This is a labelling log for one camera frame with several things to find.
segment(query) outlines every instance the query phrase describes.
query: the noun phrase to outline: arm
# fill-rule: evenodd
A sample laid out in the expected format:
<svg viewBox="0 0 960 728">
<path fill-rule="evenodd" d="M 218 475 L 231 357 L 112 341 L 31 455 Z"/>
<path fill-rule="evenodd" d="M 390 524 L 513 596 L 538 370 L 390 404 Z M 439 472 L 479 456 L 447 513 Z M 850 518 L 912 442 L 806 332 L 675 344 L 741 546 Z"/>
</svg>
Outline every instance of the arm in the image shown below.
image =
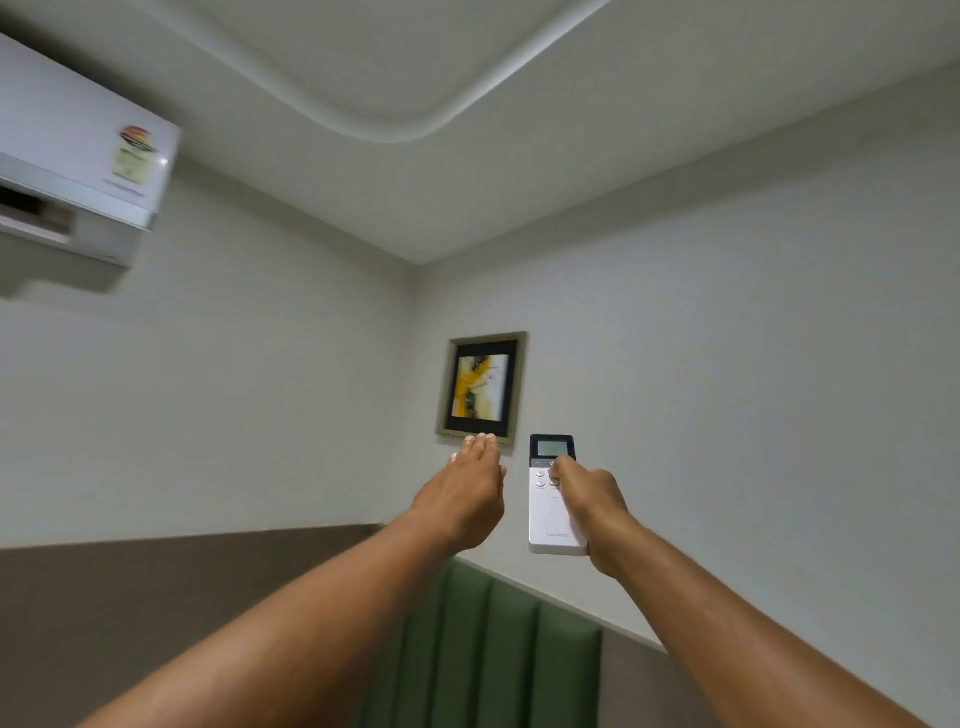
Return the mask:
<svg viewBox="0 0 960 728">
<path fill-rule="evenodd" d="M 552 475 L 594 566 L 623 586 L 724 725 L 924 728 L 641 526 L 612 475 L 568 457 Z"/>
<path fill-rule="evenodd" d="M 503 517 L 496 440 L 467 438 L 414 506 L 185 652 L 82 728 L 346 725 L 431 575 Z"/>
</svg>

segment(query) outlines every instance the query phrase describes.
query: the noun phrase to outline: remote control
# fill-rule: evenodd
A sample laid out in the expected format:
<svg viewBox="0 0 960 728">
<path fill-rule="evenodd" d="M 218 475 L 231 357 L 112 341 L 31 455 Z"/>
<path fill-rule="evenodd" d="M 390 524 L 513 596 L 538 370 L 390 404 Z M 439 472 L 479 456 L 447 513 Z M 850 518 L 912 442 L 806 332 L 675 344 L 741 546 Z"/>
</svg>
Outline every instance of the remote control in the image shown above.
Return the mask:
<svg viewBox="0 0 960 728">
<path fill-rule="evenodd" d="M 530 436 L 530 550 L 586 556 L 587 539 L 566 510 L 560 482 L 550 479 L 550 468 L 561 455 L 577 458 L 570 435 Z"/>
</svg>

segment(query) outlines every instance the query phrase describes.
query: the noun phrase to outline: ceiling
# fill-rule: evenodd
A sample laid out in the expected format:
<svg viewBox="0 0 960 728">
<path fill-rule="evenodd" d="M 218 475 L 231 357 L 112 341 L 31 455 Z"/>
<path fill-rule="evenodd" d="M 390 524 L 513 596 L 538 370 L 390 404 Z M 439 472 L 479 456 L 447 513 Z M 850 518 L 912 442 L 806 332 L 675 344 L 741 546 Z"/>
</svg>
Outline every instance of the ceiling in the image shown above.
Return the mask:
<svg viewBox="0 0 960 728">
<path fill-rule="evenodd" d="M 960 58 L 958 0 L 0 0 L 0 28 L 417 263 Z"/>
</svg>

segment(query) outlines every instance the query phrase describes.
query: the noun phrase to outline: wall-mounted air conditioner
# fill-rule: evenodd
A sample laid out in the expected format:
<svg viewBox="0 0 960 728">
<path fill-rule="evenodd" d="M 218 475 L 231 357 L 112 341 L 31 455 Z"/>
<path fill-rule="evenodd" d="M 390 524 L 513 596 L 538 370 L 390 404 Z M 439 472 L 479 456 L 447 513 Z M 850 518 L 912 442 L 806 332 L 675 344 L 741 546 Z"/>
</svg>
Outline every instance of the wall-mounted air conditioner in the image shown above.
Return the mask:
<svg viewBox="0 0 960 728">
<path fill-rule="evenodd" d="M 179 143 L 170 122 L 0 35 L 0 231 L 129 268 Z"/>
</svg>

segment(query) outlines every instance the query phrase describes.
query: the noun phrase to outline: green upholstered headboard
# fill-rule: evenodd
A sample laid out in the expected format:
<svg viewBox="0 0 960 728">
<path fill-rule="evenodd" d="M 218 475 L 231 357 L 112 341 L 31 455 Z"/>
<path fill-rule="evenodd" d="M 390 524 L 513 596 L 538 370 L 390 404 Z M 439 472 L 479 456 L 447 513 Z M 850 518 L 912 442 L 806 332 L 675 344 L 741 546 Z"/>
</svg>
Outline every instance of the green upholstered headboard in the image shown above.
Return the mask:
<svg viewBox="0 0 960 728">
<path fill-rule="evenodd" d="M 380 657 L 354 728 L 595 728 L 600 627 L 454 561 Z"/>
</svg>

